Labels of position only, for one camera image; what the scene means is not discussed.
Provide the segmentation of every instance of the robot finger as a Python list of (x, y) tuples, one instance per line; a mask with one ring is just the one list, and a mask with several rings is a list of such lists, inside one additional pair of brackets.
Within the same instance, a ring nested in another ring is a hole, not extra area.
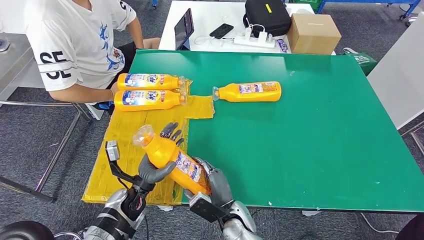
[(175, 144), (179, 147), (183, 142), (184, 142), (184, 138), (180, 138), (178, 139), (178, 141), (176, 141)]
[(175, 139), (177, 139), (177, 137), (181, 134), (181, 129), (178, 129), (171, 137), (172, 141), (175, 141)]
[(162, 138), (169, 138), (177, 126), (178, 126), (178, 122), (170, 122), (170, 123), (168, 123), (163, 128), (163, 130), (160, 132), (160, 136)]

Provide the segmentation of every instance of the cardboard box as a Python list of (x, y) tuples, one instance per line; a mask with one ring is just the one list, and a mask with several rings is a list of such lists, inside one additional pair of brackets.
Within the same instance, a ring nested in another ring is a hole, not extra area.
[(342, 36), (330, 15), (293, 13), (287, 38), (292, 53), (330, 55)]

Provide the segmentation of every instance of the yellow cloth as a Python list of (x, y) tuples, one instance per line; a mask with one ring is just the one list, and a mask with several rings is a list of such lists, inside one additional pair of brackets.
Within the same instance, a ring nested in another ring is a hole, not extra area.
[[(133, 176), (138, 173), (138, 166), (145, 153), (141, 147), (132, 144), (132, 137), (141, 126), (150, 124), (158, 134), (167, 123), (177, 122), (186, 143), (189, 131), (188, 119), (210, 119), (214, 113), (212, 96), (189, 96), (186, 105), (175, 106), (167, 110), (115, 111), (104, 134), (82, 200), (86, 203), (104, 203), (111, 194), (123, 187), (112, 175), (109, 167), (105, 151), (106, 141), (117, 141), (120, 151), (120, 159), (117, 163), (124, 172)], [(180, 148), (187, 151), (185, 143)], [(150, 205), (178, 205), (181, 203), (182, 196), (181, 186), (169, 177), (165, 177), (147, 195), (146, 202)]]

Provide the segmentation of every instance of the bottle label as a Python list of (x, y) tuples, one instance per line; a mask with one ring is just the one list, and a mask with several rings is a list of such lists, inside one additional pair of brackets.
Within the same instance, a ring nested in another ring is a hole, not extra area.
[(164, 84), (165, 74), (128, 73), (124, 80), (126, 87), (155, 86), (158, 82)]
[(179, 170), (187, 174), (196, 183), (199, 182), (202, 169), (193, 159), (179, 151), (175, 163)]
[(147, 103), (156, 103), (157, 101), (162, 103), (165, 100), (165, 91), (130, 91), (126, 90), (122, 95), (122, 103), (124, 105), (135, 105), (141, 106)]
[(272, 81), (239, 84), (238, 90), (241, 94), (272, 92), (277, 90), (277, 85)]

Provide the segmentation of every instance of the floor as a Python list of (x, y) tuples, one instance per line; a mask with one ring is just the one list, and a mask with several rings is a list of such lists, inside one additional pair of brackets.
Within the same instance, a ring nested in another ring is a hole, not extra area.
[[(127, 0), (137, 11), (145, 38), (160, 37), (170, 7), (170, 0), (159, 0), (156, 10), (147, 0)], [(380, 60), (405, 31), (404, 22), (398, 20), (403, 13), (397, 4), (328, 3), (324, 14), (330, 14), (342, 39), (336, 48), (341, 54), (344, 47), (364, 51)], [(131, 40), (126, 32), (115, 36), (116, 46)], [(10, 97), (13, 101), (50, 102), (43, 89), (18, 88)], [(0, 175), (29, 187), (42, 176), (71, 123), (76, 111), (73, 108), (0, 107)], [(406, 131), (420, 116), (407, 125)], [(78, 231), (90, 225), (102, 208), (101, 204), (81, 201), (91, 169), (108, 126), (109, 118), (92, 123), (80, 120), (68, 145), (54, 168), (44, 192), (54, 195), (54, 203), (43, 203), (17, 192), (0, 187), (0, 226), (22, 220), (39, 221), (54, 233)], [(424, 141), (424, 130), (418, 135)], [(407, 135), (409, 147), (421, 170), (424, 156)], [(164, 212), (147, 207), (149, 239), (222, 239), (219, 228), (191, 213), (186, 207)], [(367, 213), (369, 221), (379, 230), (400, 231), (413, 215)], [(260, 209), (254, 215), (258, 234), (264, 239), (285, 240), (393, 240), (392, 233), (372, 231), (359, 215), (352, 212), (322, 212), (305, 217), (299, 210)], [(146, 238), (144, 225), (134, 239)]]

